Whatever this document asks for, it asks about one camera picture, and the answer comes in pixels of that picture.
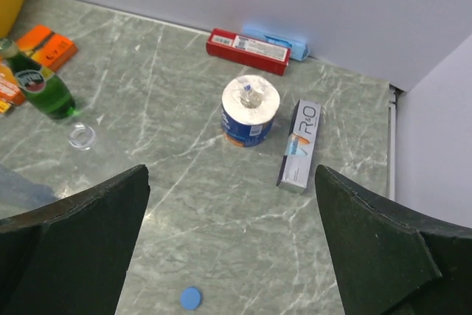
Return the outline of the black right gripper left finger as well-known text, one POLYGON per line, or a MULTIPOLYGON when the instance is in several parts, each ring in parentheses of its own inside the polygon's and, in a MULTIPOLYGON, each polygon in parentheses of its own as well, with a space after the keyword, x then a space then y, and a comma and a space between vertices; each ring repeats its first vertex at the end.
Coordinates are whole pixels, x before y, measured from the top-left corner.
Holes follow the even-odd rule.
POLYGON ((114 314, 150 197, 137 165, 1 220, 2 314, 114 314))

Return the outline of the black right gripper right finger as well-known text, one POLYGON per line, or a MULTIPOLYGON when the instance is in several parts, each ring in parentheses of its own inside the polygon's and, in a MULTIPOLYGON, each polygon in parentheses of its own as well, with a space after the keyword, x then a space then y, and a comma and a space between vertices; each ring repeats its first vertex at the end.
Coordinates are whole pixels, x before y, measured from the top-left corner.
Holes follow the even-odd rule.
POLYGON ((346 314, 470 314, 471 229, 319 165, 316 197, 346 314))

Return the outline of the blue bottle cap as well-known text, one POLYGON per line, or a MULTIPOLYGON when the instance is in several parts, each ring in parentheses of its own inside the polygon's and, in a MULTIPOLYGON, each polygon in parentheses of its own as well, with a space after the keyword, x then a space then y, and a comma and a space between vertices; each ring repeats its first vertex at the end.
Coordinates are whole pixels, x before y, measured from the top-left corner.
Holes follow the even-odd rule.
POLYGON ((185 288, 180 297, 181 306, 188 311, 197 309, 202 302, 202 293, 194 286, 185 288))

